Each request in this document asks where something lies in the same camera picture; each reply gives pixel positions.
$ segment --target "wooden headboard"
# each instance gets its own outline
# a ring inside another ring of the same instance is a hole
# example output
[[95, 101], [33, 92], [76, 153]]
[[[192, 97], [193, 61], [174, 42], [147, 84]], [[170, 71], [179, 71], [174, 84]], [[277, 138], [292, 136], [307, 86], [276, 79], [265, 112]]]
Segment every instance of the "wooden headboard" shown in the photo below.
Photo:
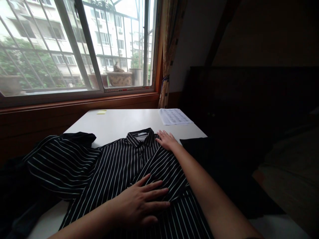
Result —
[[191, 67], [180, 108], [244, 163], [319, 106], [318, 92], [319, 67]]

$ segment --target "curtain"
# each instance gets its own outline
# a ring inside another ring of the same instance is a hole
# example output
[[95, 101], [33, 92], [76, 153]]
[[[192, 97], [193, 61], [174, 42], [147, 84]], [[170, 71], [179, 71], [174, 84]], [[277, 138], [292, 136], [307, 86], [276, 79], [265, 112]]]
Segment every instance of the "curtain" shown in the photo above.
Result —
[[178, 37], [182, 27], [187, 0], [163, 0], [163, 81], [159, 96], [158, 108], [167, 108], [169, 91], [169, 73], [177, 48]]

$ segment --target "shirt collar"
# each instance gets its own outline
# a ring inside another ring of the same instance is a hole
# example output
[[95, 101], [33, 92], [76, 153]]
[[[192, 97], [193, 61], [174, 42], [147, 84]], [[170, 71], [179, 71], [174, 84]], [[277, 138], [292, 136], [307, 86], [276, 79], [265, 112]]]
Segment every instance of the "shirt collar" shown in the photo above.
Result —
[[[138, 136], [140, 133], [147, 133], [147, 136], [143, 142], [137, 140], [135, 137]], [[154, 131], [151, 128], [143, 129], [140, 131], [130, 132], [127, 134], [126, 139], [135, 147], [139, 147], [143, 143], [148, 146], [152, 145], [152, 141], [155, 140], [154, 138]]]

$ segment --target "shirt sleeve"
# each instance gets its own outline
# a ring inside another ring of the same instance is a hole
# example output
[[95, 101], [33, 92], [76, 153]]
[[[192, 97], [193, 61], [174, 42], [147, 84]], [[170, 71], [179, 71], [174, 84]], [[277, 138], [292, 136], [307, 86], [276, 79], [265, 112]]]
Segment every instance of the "shirt sleeve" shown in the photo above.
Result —
[[44, 188], [72, 200], [90, 182], [100, 153], [55, 135], [42, 140], [23, 160]]

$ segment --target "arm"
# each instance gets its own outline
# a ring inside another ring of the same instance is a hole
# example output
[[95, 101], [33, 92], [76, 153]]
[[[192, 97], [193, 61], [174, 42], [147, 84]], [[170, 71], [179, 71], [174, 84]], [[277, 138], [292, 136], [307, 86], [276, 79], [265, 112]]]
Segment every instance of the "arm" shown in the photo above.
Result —
[[149, 177], [150, 174], [143, 177], [117, 197], [58, 231], [50, 239], [102, 238], [119, 225], [136, 228], [156, 223], [157, 218], [150, 214], [153, 211], [166, 209], [169, 207], [169, 202], [148, 201], [165, 195], [168, 188], [154, 190], [162, 184], [162, 181], [142, 186]]
[[202, 208], [214, 238], [263, 238], [224, 191], [170, 133], [157, 133], [157, 142], [174, 153]]

